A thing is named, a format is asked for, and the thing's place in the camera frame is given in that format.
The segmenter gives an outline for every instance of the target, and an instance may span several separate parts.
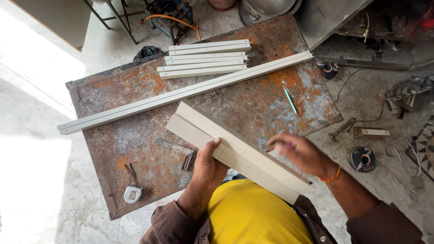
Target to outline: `fingers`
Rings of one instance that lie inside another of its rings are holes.
[[[214,150],[220,145],[221,139],[219,137],[215,138],[215,140],[210,141],[206,144],[205,148],[202,151],[202,157],[206,157],[211,159]]]
[[[274,145],[274,150],[280,155],[284,155],[289,158],[292,162],[297,164],[297,162],[302,162],[302,157],[293,148],[286,146],[283,142],[276,142]]]
[[[280,134],[277,134],[277,135],[273,136],[272,138],[270,138],[270,140],[267,142],[267,144],[273,145],[276,142],[287,142],[287,143],[290,142],[293,145],[293,147],[295,147],[297,144],[299,144],[303,140],[305,140],[304,137],[280,133]]]

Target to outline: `rusty workbench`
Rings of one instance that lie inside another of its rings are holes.
[[[251,67],[308,50],[292,15],[204,42],[239,39],[251,39]],[[78,118],[219,76],[161,80],[156,67],[164,66],[162,56],[166,55],[167,52],[66,83]],[[284,89],[289,91],[297,115]],[[307,135],[342,121],[313,60],[190,100],[261,148],[276,133]],[[187,172],[180,170],[183,155],[152,144],[155,137],[160,137],[194,148],[164,128],[178,104],[83,131],[112,220],[185,188],[191,180],[192,165]],[[125,163],[133,165],[132,185],[144,187],[143,196],[134,204],[123,199],[128,185]]]

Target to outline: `marble floor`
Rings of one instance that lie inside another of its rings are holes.
[[[213,10],[205,0],[190,1],[201,21],[203,39],[243,27],[237,6]],[[110,16],[103,4],[94,4],[102,17]],[[112,30],[91,15],[81,53],[59,39],[8,0],[0,0],[0,243],[137,243],[150,227],[154,209],[175,193],[120,219],[110,221],[95,170],[81,133],[60,136],[56,125],[74,119],[75,112],[64,83],[132,61],[141,47],[167,50],[169,39],[160,31],[130,18],[134,45],[116,20]],[[197,40],[191,31],[181,43]],[[356,68],[342,67],[328,87],[337,94]],[[380,104],[372,99],[381,89],[416,75],[431,74],[433,66],[408,72],[365,69],[342,90],[337,106],[345,119],[374,119]],[[433,114],[433,106],[407,115],[403,120],[385,113],[381,121],[366,123],[390,129],[410,139]],[[327,133],[342,123],[309,135],[332,159],[345,164],[342,146],[330,143]],[[361,145],[348,136],[345,148]],[[399,150],[401,141],[389,141]],[[384,145],[373,142],[378,167],[372,173],[350,173],[387,203],[394,202],[434,243],[434,183],[425,175],[412,177],[417,167],[403,156],[388,157]],[[326,186],[310,177],[312,200],[325,226],[339,243],[350,243],[346,217]]]

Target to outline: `man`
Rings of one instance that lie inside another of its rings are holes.
[[[177,201],[155,210],[140,243],[336,243],[306,197],[290,206],[249,179],[222,184],[228,169],[212,158],[220,141],[199,151],[190,184]],[[352,243],[423,244],[421,231],[404,214],[378,200],[307,139],[278,134],[268,144],[326,182],[348,217]]]

